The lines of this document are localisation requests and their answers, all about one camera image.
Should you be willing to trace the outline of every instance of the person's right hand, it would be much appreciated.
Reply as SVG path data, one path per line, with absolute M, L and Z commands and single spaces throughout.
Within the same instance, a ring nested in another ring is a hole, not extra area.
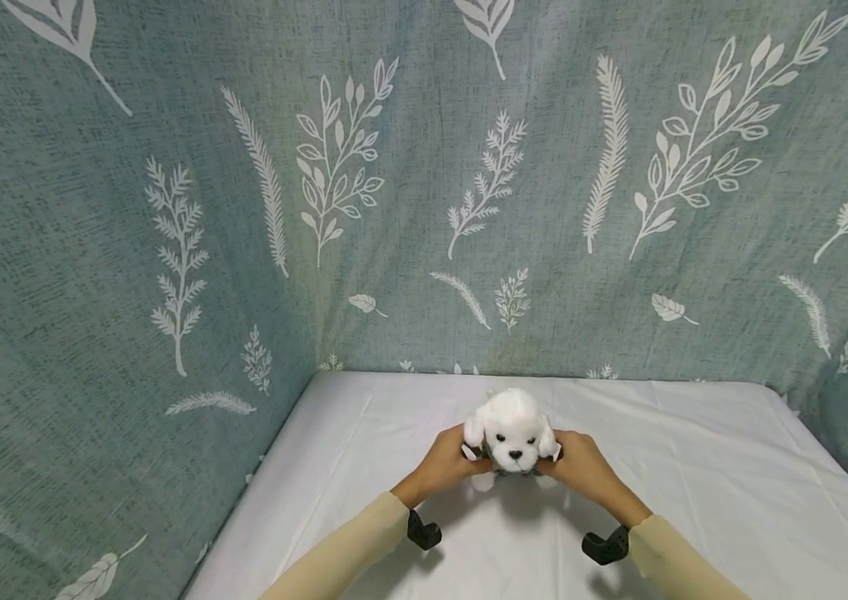
M 561 460 L 537 462 L 537 470 L 596 502 L 628 529 L 651 516 L 651 510 L 614 473 L 594 438 L 577 431 L 556 430 Z

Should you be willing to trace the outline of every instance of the teal fabric backdrop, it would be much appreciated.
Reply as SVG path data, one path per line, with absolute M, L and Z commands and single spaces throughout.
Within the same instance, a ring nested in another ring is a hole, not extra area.
M 848 469 L 848 1 L 0 0 L 0 598 L 178 598 L 316 368 L 755 381 Z

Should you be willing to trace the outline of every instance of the hand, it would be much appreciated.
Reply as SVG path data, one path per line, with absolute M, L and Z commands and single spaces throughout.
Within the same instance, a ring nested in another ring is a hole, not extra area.
M 463 424 L 438 433 L 422 463 L 394 486 L 391 493 L 404 506 L 413 509 L 431 495 L 453 488 L 464 479 L 489 473 L 493 469 L 493 462 L 486 458 L 468 461 L 461 454 L 463 443 Z
M 555 431 L 563 453 L 557 462 L 543 459 L 537 470 L 600 504 L 628 529 L 651 516 L 651 510 L 614 473 L 598 444 L 577 431 Z

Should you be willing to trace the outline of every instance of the plush dog head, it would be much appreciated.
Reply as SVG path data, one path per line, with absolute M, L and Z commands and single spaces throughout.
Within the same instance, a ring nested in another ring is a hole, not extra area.
M 497 466 L 510 473 L 529 473 L 538 458 L 559 448 L 536 399 L 514 387 L 495 393 L 464 421 L 464 443 L 480 448 L 484 442 Z

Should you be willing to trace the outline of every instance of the plush dog ear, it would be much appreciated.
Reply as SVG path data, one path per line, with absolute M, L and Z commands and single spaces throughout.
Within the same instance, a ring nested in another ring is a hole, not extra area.
M 551 419 L 541 415 L 541 420 L 544 422 L 544 430 L 541 432 L 540 440 L 537 441 L 537 455 L 556 458 L 558 451 L 561 451 L 561 444 L 557 443 L 554 429 L 551 429 Z
M 481 406 L 464 419 L 464 443 L 471 448 L 480 448 L 483 444 L 485 412 L 485 407 Z

